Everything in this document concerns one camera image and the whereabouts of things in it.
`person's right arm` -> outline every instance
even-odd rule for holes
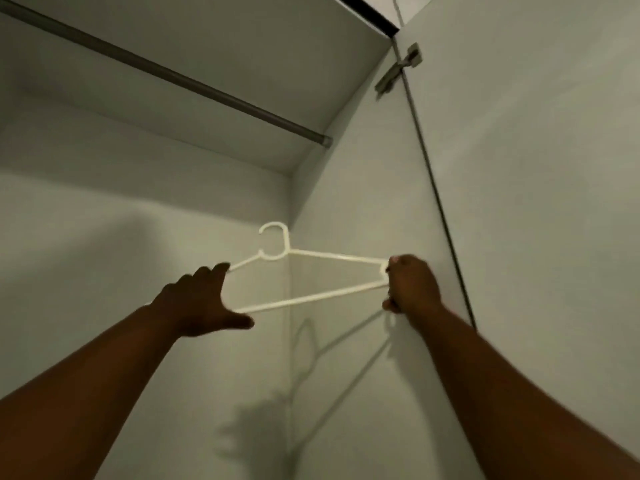
[[[446,309],[427,263],[389,261],[389,299],[431,352],[488,480],[640,479],[640,463],[556,403]]]

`ceiling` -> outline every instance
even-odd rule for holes
[[[323,132],[390,46],[334,0],[13,0]],[[23,88],[281,173],[314,143],[0,16]]]

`person's left arm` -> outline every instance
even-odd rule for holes
[[[222,304],[228,264],[165,286],[123,321],[0,401],[0,478],[92,479],[156,368],[180,337],[251,318]]]

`hanger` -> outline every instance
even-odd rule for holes
[[[265,230],[271,227],[279,227],[282,229],[282,240],[284,242],[284,249],[280,254],[277,255],[268,255],[262,249],[258,250],[258,253],[250,258],[245,259],[244,261],[240,261],[239,263],[234,264],[229,268],[229,272],[235,271],[236,269],[241,268],[242,266],[246,266],[254,261],[264,260],[264,261],[279,261],[284,259],[289,255],[296,256],[310,256],[314,258],[326,258],[326,259],[335,259],[340,261],[350,261],[350,262],[362,262],[368,264],[377,264],[380,265],[380,275],[382,279],[375,282],[364,283],[363,285],[350,286],[347,288],[340,288],[334,291],[325,291],[323,293],[312,294],[308,296],[303,296],[300,298],[291,298],[284,299],[281,301],[275,301],[273,303],[264,303],[262,305],[253,305],[253,306],[245,306],[244,308],[240,308],[239,310],[235,310],[237,313],[256,313],[263,312],[266,310],[276,310],[278,308],[284,308],[285,306],[293,306],[300,305],[302,303],[309,303],[311,301],[319,301],[321,299],[327,298],[335,298],[337,296],[345,296],[353,293],[360,293],[363,291],[374,290],[377,288],[384,288],[389,286],[388,276],[387,276],[387,259],[378,259],[378,258],[365,258],[360,256],[348,256],[344,254],[334,254],[334,253],[320,253],[317,251],[305,251],[302,249],[292,249],[291,248],[291,240],[289,239],[289,228],[283,224],[282,222],[268,222],[264,226],[260,227],[258,233],[262,234]]]

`person's left hand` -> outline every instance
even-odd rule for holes
[[[220,263],[213,269],[201,267],[193,275],[185,274],[178,282],[165,286],[149,307],[160,316],[175,320],[185,337],[252,328],[251,317],[234,313],[222,303],[220,293],[228,270],[229,263]]]

